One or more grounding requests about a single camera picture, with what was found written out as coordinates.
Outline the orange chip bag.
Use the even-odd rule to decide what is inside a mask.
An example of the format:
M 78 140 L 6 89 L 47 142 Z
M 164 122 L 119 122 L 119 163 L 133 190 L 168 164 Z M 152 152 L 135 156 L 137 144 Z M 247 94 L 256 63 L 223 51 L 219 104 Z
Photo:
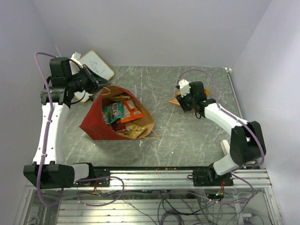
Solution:
M 205 93 L 206 96 L 208 96 L 208 95 L 210 94 L 210 90 L 204 89 L 204 93 Z M 175 96 L 174 96 L 171 100 L 169 100 L 169 103 L 170 103 L 170 104 L 173 104 L 173 105 L 180 106 L 180 104 L 179 104 L 179 102 L 178 102 L 178 100 L 177 100 L 177 96 L 180 96 L 180 92 L 177 92 L 177 93 L 175 94 Z

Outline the red paper bag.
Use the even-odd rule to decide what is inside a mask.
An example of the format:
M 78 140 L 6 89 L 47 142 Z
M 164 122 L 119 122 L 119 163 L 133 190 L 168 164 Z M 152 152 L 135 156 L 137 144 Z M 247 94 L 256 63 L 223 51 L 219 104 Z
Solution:
M 148 135 L 154 132 L 154 119 L 148 110 L 142 105 L 134 94 L 120 86 L 111 85 L 107 89 L 102 89 L 98 96 L 94 99 L 94 102 L 83 119 L 80 128 L 92 139 L 92 140 L 130 140 L 124 134 L 116 133 L 104 120 L 102 108 L 111 103 L 109 98 L 120 94 L 126 94 L 130 96 L 137 106 L 137 108 L 144 114 L 144 117 L 133 121 L 135 124 L 146 128 L 145 131 L 138 136 L 138 139 L 150 139 Z

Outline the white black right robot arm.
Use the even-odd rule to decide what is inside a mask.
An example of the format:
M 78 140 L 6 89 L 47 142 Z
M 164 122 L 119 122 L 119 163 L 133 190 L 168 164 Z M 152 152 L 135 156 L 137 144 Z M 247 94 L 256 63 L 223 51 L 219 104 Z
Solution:
M 241 119 L 217 102 L 208 99 L 202 82 L 188 82 L 182 79 L 177 88 L 180 94 L 176 97 L 182 110 L 195 111 L 195 116 L 206 118 L 219 125 L 230 136 L 229 150 L 218 161 L 208 167 L 207 181 L 218 185 L 223 175 L 230 173 L 246 163 L 264 162 L 266 148 L 261 125 L 257 121 L 249 122 Z

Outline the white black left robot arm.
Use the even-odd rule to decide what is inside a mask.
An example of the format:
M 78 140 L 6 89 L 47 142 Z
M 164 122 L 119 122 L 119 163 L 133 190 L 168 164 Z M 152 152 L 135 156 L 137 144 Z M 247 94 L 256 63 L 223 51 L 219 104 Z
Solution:
M 24 166 L 23 174 L 40 189 L 70 188 L 78 180 L 91 186 L 96 179 L 91 163 L 63 163 L 64 125 L 75 93 L 94 94 L 111 83 L 74 58 L 54 57 L 49 65 L 51 75 L 44 78 L 40 94 L 43 121 L 39 144 L 32 164 Z

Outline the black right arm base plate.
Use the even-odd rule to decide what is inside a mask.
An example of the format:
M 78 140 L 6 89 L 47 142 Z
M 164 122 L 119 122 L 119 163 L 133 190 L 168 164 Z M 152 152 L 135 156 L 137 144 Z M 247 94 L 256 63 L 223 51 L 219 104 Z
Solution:
M 210 166 L 194 168 L 192 174 L 189 174 L 187 178 L 192 180 L 194 187 L 233 186 L 233 180 L 230 173 L 217 175 Z

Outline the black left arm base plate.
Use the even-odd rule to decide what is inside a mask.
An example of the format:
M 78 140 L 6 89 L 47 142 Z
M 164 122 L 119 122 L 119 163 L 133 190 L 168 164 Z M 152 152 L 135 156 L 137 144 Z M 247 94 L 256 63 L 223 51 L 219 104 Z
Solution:
M 72 167 L 75 172 L 75 187 L 109 187 L 111 175 L 109 170 L 86 163 L 74 164 Z

